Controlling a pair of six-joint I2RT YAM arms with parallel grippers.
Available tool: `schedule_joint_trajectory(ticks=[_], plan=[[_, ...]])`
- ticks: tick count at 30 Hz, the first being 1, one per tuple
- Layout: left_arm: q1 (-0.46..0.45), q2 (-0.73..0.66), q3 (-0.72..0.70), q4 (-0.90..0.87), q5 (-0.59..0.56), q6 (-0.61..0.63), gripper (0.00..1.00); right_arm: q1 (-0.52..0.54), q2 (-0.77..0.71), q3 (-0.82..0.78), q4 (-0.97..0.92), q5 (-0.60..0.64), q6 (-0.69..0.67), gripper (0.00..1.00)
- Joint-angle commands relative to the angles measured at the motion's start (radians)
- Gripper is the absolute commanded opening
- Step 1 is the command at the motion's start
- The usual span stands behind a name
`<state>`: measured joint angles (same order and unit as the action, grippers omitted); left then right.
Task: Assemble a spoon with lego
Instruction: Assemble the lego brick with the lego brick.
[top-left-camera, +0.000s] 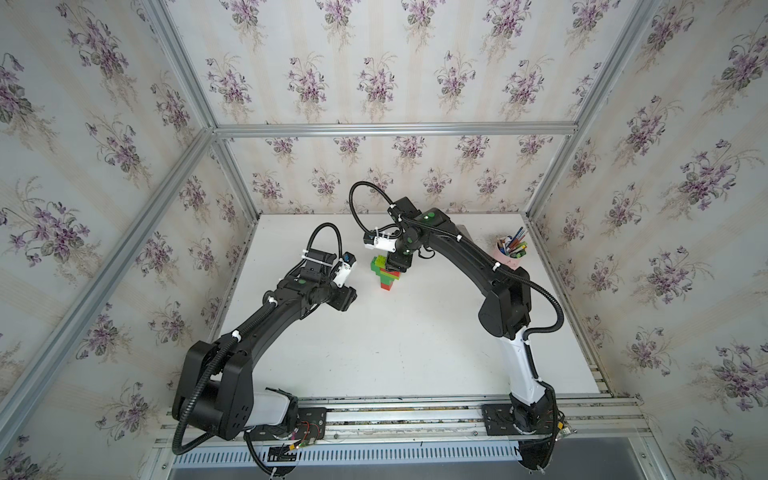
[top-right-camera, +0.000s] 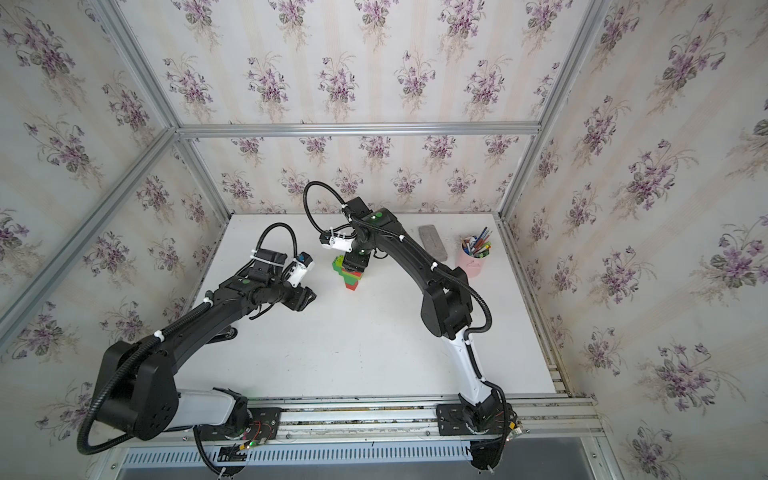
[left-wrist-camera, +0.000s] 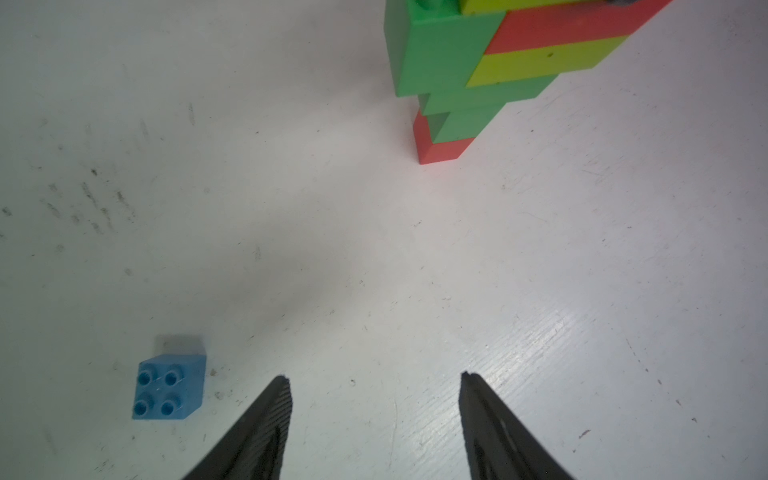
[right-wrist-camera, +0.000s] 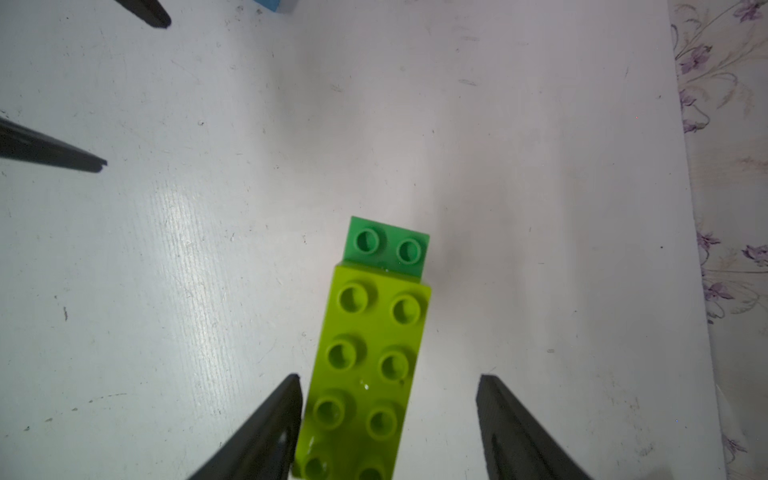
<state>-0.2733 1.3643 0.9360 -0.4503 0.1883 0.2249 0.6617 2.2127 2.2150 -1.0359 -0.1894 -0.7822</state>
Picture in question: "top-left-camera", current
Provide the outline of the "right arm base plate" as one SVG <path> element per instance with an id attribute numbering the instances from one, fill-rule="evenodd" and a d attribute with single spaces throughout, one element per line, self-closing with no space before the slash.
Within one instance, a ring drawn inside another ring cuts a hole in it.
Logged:
<path id="1" fill-rule="evenodd" d="M 531 405 L 517 402 L 484 404 L 482 419 L 488 436 L 551 435 L 565 426 L 564 415 L 555 412 L 551 400 L 541 399 Z"/>

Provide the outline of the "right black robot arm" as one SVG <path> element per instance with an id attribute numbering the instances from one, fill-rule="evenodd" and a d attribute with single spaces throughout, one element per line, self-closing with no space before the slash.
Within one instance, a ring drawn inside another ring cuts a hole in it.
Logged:
<path id="1" fill-rule="evenodd" d="M 379 194 L 392 222 L 369 229 L 360 220 L 354 194 L 362 187 Z M 364 245 L 386 253 L 385 269 L 405 273 L 415 255 L 434 252 L 450 261 L 478 288 L 483 303 L 478 320 L 499 340 L 510 387 L 512 424 L 522 434 L 560 430 L 560 411 L 554 388 L 537 371 L 530 337 L 555 333 L 565 315 L 558 300 L 533 282 L 522 268 L 512 269 L 483 251 L 443 211 L 425 212 L 407 197 L 392 200 L 379 186 L 357 181 L 349 190 L 348 205 L 363 231 Z"/>

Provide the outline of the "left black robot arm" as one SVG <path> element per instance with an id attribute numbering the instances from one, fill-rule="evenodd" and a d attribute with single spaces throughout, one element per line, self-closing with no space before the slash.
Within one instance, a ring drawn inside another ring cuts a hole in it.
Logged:
<path id="1" fill-rule="evenodd" d="M 339 228 L 331 230 L 337 251 L 325 252 L 309 241 L 301 260 L 266 292 L 261 306 L 239 326 L 213 342 L 198 341 L 186 353 L 172 405 L 177 422 L 172 452 L 183 455 L 212 438 L 233 440 L 264 429 L 278 438 L 300 424 L 297 398 L 281 389 L 254 387 L 253 371 L 276 340 L 320 306 L 345 312 L 357 298 L 346 280 L 356 262 L 342 248 Z"/>

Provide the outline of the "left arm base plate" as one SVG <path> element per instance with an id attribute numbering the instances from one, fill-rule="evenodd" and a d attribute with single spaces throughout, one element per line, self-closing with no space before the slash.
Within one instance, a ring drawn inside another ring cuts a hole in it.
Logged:
<path id="1" fill-rule="evenodd" d="M 323 407 L 290 410 L 277 425 L 249 426 L 246 430 L 255 441 L 283 441 L 285 443 L 315 443 L 325 436 L 328 410 Z"/>

